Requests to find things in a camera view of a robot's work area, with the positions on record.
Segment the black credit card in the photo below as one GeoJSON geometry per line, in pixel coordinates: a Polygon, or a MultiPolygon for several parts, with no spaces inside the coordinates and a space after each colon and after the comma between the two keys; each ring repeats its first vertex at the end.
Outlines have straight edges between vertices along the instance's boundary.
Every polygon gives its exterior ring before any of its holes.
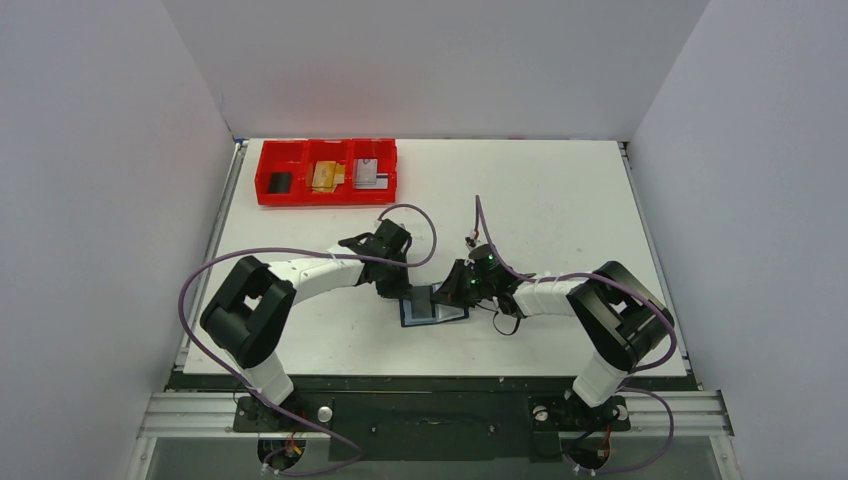
{"type": "Polygon", "coordinates": [[[432,293],[431,285],[415,286],[412,288],[410,305],[411,317],[413,319],[428,319],[435,316],[435,307],[431,300],[432,293]]]}

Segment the navy blue card holder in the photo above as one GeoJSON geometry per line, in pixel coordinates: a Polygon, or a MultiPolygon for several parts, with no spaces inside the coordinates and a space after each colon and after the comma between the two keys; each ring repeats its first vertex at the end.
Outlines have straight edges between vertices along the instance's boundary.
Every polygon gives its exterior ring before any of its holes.
{"type": "Polygon", "coordinates": [[[399,299],[399,318],[403,328],[438,325],[467,319],[468,308],[436,303],[434,295],[442,283],[413,286],[405,298],[399,299]]]}

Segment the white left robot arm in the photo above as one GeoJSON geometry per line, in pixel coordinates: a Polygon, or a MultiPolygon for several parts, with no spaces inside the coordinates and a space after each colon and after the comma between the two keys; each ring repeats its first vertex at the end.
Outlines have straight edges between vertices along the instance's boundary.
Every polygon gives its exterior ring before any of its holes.
{"type": "Polygon", "coordinates": [[[291,427],[298,402],[294,384],[276,352],[291,309],[340,288],[374,283],[385,295],[408,286],[411,234],[382,220],[373,233],[343,239],[323,257],[275,265],[250,255],[239,259],[200,316],[200,326],[224,350],[248,386],[263,400],[259,416],[272,429],[291,427]]]}

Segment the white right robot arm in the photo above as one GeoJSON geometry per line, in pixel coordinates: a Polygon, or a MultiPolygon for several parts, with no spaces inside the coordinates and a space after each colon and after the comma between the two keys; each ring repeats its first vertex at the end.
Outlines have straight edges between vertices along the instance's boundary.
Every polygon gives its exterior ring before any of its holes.
{"type": "Polygon", "coordinates": [[[675,350],[668,309],[627,268],[608,261],[589,273],[520,274],[488,244],[458,260],[431,295],[434,303],[470,309],[491,300],[517,320],[536,316],[576,318],[595,352],[564,400],[566,418],[588,427],[604,412],[625,379],[645,370],[643,359],[664,340],[675,350]]]}

